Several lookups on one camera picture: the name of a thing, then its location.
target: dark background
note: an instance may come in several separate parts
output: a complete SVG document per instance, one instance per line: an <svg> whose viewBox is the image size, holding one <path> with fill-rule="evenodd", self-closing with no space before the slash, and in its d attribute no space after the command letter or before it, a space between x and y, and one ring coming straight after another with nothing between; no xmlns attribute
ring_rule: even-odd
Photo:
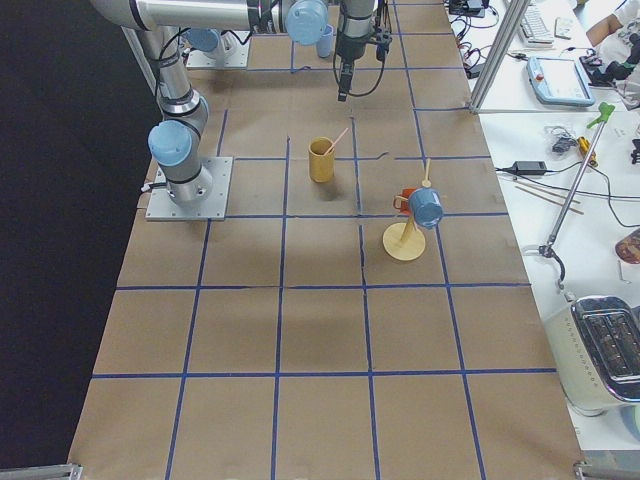
<svg viewBox="0 0 640 480"><path fill-rule="evenodd" d="M160 120L87 0L0 14L0 468L66 463Z"/></svg>

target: keyboard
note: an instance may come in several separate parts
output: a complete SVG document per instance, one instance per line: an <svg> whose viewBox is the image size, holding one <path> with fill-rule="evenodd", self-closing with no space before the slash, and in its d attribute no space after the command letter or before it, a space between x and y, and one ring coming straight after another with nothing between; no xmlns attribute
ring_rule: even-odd
<svg viewBox="0 0 640 480"><path fill-rule="evenodd" d="M518 33L525 47L553 48L553 33L545 25L540 10L534 4L527 7Z"/></svg>

